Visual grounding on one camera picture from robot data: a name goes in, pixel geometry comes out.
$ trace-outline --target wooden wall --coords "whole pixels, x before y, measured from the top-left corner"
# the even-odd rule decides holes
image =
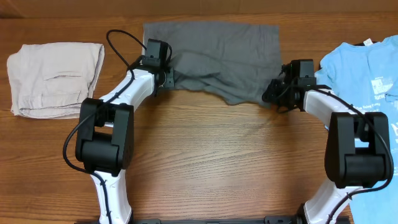
[[[0,17],[398,12],[396,0],[0,0]]]

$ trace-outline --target light blue t-shirt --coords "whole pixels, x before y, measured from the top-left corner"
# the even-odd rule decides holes
[[[350,203],[354,222],[398,223],[398,35],[370,46],[342,43],[322,59],[321,68],[315,73],[318,84],[328,85],[357,108],[385,113],[390,124],[394,178],[384,190],[354,197]]]

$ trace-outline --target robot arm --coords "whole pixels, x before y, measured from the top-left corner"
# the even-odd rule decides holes
[[[102,100],[107,101],[112,98],[129,82],[132,78],[131,72],[127,72],[126,78],[113,91],[101,97],[102,100],[88,98],[81,106],[81,120],[88,114],[96,113],[78,131],[76,158],[84,163],[88,172],[98,174],[105,181],[105,188],[103,188],[101,182],[91,175],[96,185],[101,208],[100,224],[110,224],[109,216],[111,216],[112,224],[133,222],[132,209],[127,200],[125,172],[132,159],[134,147],[134,112],[144,98],[157,91],[158,83],[164,84],[166,80],[173,80],[170,72],[153,69],[157,68],[156,64],[152,63],[156,57],[154,60],[153,57],[148,58],[150,61],[143,61],[139,68],[133,70],[134,81],[111,104],[99,110],[103,104]],[[372,187],[377,181],[386,180],[389,176],[390,169],[385,163],[386,152],[380,147],[374,133],[366,129],[365,123],[357,117],[356,113],[350,111],[338,100],[312,90],[309,86],[315,86],[317,89],[325,87],[326,91],[330,91],[327,90],[327,86],[316,86],[316,83],[313,83],[315,77],[313,77],[312,63],[311,66],[304,66],[303,61],[299,63],[301,67],[312,67],[312,71],[305,73],[304,69],[299,69],[300,72],[287,75],[283,82],[273,80],[264,93],[263,100],[286,106],[289,109],[298,107],[314,115],[329,127],[325,153],[325,170],[328,178],[315,196],[303,204],[297,216],[266,217],[260,223],[326,224],[331,211],[346,194],[364,187]],[[388,123],[385,115],[366,113],[366,116],[373,121],[383,138],[388,140]],[[113,127],[112,135],[95,131],[95,126],[104,125]],[[362,149],[359,153],[361,149],[355,148],[355,138],[369,142],[369,147]],[[337,219],[337,216],[348,203],[349,201],[338,208],[331,219],[331,224],[346,223],[345,220]]]

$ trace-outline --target folded clothing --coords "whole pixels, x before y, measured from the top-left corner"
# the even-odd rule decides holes
[[[7,61],[14,115],[77,118],[93,97],[104,60],[102,44],[23,45]]]
[[[231,22],[155,22],[144,24],[144,40],[173,48],[175,89],[207,91],[227,104],[259,103],[282,60],[277,26]]]

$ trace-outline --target gray cloth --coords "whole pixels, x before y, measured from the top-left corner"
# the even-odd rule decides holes
[[[282,60],[277,26],[230,22],[155,22],[144,24],[144,40],[173,48],[175,89],[207,91],[227,104],[259,103]]]

